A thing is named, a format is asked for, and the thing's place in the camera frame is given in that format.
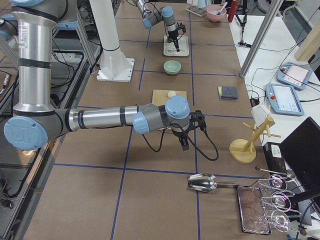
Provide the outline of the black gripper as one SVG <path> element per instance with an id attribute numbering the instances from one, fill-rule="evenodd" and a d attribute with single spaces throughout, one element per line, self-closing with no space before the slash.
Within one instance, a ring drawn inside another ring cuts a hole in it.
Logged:
<path id="1" fill-rule="evenodd" d="M 172 133 L 178 137 L 179 142 L 181 144 L 183 151 L 188 151 L 190 149 L 187 135 L 189 133 L 189 129 L 180 128 L 180 127 L 171 127 Z"/>
<path id="2" fill-rule="evenodd" d="M 167 37 L 170 37 L 172 39 L 172 43 L 174 44 L 176 51 L 180 52 L 178 36 L 179 36 L 179 32 L 177 29 L 175 29 L 173 31 L 169 31 L 167 34 Z"/>

